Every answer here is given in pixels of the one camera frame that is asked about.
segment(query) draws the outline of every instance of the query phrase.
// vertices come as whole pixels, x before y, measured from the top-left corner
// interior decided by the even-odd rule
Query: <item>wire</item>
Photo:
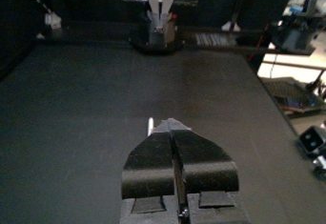
[[[272,65],[271,65],[270,78],[271,78],[271,75],[272,75],[272,70],[274,70],[274,67],[275,67],[275,64],[276,64],[276,60],[278,60],[278,54],[275,54],[275,59],[274,59]]]

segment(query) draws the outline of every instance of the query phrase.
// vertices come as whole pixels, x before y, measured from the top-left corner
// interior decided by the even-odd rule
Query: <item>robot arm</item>
[[[172,18],[172,5],[196,6],[199,0],[124,0],[143,2],[145,5],[145,18],[141,19],[140,29],[131,36],[131,44],[143,51],[175,51],[176,27]]]

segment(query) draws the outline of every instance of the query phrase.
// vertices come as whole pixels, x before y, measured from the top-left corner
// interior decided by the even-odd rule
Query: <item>black wall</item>
[[[42,0],[64,19],[135,22],[143,7],[121,0]],[[176,8],[179,23],[220,27],[231,19],[235,0],[200,0],[195,9]],[[244,29],[263,29],[282,16],[287,0],[244,0],[238,23]],[[44,10],[33,0],[0,1],[0,70],[40,30]]]
[[[0,0],[0,71],[44,28],[42,19],[33,0]]]

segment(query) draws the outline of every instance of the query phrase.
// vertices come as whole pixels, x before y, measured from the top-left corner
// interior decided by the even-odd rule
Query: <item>floor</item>
[[[312,46],[315,51],[311,56],[291,56],[291,55],[275,55],[267,54],[264,56],[264,62],[275,62],[275,65],[262,63],[258,76],[259,77],[294,77],[298,81],[310,83],[314,81],[320,73],[320,69],[326,69],[326,32],[322,32],[316,39],[312,40]],[[306,66],[310,68],[295,68],[284,66],[282,64]],[[326,72],[322,75],[322,80],[326,81]],[[303,132],[308,126],[319,126],[326,119],[326,112],[322,112],[314,116],[306,116],[302,118],[291,119],[290,122],[298,133]]]

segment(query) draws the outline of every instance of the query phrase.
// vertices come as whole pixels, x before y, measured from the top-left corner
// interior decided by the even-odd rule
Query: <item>black table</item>
[[[0,83],[0,114],[0,223],[119,223],[123,164],[151,116],[231,155],[252,223],[324,223],[324,182],[239,55],[37,45]]]

